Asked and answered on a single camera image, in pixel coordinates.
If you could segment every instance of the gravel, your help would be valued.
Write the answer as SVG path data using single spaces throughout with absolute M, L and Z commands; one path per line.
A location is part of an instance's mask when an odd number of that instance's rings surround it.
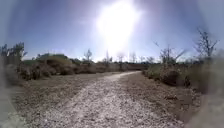
M 169 113 L 135 99 L 120 80 L 136 72 L 54 77 L 30 81 L 13 97 L 28 127 L 43 128 L 180 128 Z

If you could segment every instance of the leafless tree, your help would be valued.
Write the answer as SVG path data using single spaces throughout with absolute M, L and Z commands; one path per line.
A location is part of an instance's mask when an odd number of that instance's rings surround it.
M 118 53 L 117 58 L 118 58 L 118 61 L 122 63 L 123 59 L 124 59 L 124 53 L 122 53 L 122 52 Z
M 186 52 L 187 52 L 186 50 L 183 50 L 175 56 L 173 55 L 173 49 L 171 49 L 170 46 L 168 45 L 167 48 L 161 50 L 160 58 L 165 66 L 170 66 L 175 64 L 177 59 L 180 58 Z
M 136 54 L 135 54 L 135 52 L 130 53 L 129 58 L 130 58 L 130 62 L 131 63 L 136 63 Z
M 92 60 L 92 52 L 90 51 L 90 49 L 88 49 L 88 51 L 84 53 L 84 56 L 85 60 L 87 60 L 88 62 Z
M 206 31 L 198 29 L 198 33 L 200 34 L 200 39 L 195 42 L 195 49 L 202 57 L 210 59 L 218 41 L 212 40 L 211 35 Z
M 152 64 L 154 63 L 155 59 L 153 57 L 147 57 L 147 62 Z
M 124 53 L 122 53 L 122 52 L 118 53 L 117 58 L 118 58 L 118 61 L 119 61 L 119 68 L 120 68 L 119 70 L 123 71 L 123 69 L 122 69 L 123 63 L 122 62 L 123 62 L 123 59 L 124 59 Z
M 140 62 L 143 63 L 145 61 L 145 57 L 144 56 L 140 56 Z

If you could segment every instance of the sky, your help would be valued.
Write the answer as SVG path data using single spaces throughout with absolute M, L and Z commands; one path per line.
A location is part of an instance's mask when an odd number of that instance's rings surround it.
M 3 0 L 1 43 L 12 46 L 24 42 L 28 52 L 25 58 L 46 52 L 82 58 L 90 49 L 94 60 L 103 59 L 109 48 L 97 30 L 96 21 L 102 8 L 117 1 Z M 197 27 L 223 40 L 222 0 L 135 0 L 133 5 L 141 16 L 121 49 L 126 56 L 135 52 L 137 56 L 158 58 L 160 50 L 168 44 L 177 53 L 188 50 L 187 55 L 194 55 Z

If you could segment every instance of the vegetation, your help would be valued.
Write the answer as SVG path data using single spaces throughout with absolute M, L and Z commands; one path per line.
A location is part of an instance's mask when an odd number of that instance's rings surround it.
M 170 86 L 192 87 L 195 91 L 206 93 L 210 76 L 213 75 L 210 66 L 217 41 L 212 41 L 207 32 L 199 31 L 199 35 L 199 42 L 195 42 L 199 59 L 178 62 L 178 58 L 184 55 L 186 50 L 175 56 L 173 49 L 168 46 L 161 50 L 161 63 L 150 63 L 149 69 L 142 71 L 142 74 Z

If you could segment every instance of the sun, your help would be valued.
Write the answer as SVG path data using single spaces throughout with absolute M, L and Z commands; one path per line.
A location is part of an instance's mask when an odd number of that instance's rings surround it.
M 110 53 L 124 48 L 139 17 L 131 0 L 120 0 L 103 8 L 97 20 L 97 28 Z

